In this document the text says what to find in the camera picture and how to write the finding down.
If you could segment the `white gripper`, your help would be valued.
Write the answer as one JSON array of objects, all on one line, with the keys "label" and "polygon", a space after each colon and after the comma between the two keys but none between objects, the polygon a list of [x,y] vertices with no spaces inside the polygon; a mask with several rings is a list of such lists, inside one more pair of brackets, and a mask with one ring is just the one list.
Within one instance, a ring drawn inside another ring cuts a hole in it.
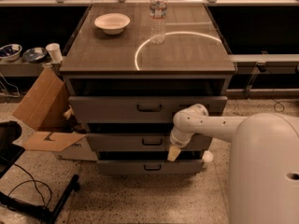
[{"label": "white gripper", "polygon": [[192,140],[193,133],[185,133],[177,127],[174,127],[170,133],[170,143],[167,159],[175,161],[181,152]]}]

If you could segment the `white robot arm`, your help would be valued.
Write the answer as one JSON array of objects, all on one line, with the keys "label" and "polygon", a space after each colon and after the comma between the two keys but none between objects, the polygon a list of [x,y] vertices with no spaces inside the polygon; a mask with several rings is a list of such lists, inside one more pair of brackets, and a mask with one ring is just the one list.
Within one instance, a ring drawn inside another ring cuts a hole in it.
[{"label": "white robot arm", "polygon": [[176,113],[168,159],[196,134],[229,142],[229,223],[299,224],[299,118],[279,113],[212,117],[203,105]]}]

